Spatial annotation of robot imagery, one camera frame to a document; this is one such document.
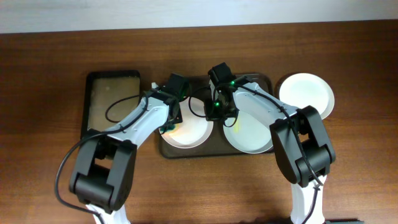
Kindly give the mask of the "green yellow sponge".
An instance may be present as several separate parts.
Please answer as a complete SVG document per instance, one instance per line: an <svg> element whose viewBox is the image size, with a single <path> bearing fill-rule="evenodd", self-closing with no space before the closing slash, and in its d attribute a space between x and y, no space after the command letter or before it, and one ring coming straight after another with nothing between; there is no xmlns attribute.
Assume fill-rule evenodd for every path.
<svg viewBox="0 0 398 224"><path fill-rule="evenodd" d="M170 124L170 125L167 125L167 126L162 126L159 129L159 133L160 134L165 134L167 132L171 132L171 131L175 130L177 127L178 127L177 124Z"/></svg>

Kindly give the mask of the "pinkish white plate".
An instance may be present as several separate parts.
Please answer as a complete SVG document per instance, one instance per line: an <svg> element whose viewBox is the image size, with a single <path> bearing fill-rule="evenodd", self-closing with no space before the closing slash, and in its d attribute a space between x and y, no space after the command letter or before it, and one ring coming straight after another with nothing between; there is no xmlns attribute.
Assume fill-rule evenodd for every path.
<svg viewBox="0 0 398 224"><path fill-rule="evenodd" d="M191 100L184 100L180 102L183 121L177 124L178 127L175 130L161 135L163 140L173 147L190 149L201 145L210 137L213 122L195 116L190 109L197 115L205 114L202 100L194 97Z"/></svg>

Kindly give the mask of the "cream white plate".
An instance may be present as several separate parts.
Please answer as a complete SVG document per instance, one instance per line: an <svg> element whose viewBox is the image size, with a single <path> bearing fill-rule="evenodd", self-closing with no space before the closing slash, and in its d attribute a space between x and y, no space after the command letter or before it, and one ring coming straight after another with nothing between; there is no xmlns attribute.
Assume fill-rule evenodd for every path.
<svg viewBox="0 0 398 224"><path fill-rule="evenodd" d="M327 118L335 105L331 86L311 73L296 73L287 77L279 87L278 96L280 101L291 106L314 107L321 119Z"/></svg>

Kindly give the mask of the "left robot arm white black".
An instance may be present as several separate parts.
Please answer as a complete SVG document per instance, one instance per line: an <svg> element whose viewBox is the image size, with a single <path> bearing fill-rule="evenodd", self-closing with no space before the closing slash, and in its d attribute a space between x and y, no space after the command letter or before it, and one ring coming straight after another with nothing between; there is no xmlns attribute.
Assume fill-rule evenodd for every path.
<svg viewBox="0 0 398 224"><path fill-rule="evenodd" d="M85 204L96 223L126 223L123 205L131 191L137 150L159 128L181 123L180 102L187 78L171 74L167 83L143 94L137 107L105 131L89 129L79 150L69 190Z"/></svg>

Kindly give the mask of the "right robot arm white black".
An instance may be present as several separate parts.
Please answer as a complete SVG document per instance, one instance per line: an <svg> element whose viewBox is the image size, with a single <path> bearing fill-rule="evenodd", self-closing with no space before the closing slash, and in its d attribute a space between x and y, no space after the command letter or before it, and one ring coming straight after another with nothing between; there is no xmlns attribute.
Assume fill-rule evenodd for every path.
<svg viewBox="0 0 398 224"><path fill-rule="evenodd" d="M225 122L245 112L268 126L279 170L291 183L291 222L325 223L323 188L336 154L319 112L281 102L253 79L233 75L226 63L212 67L208 76L206 119Z"/></svg>

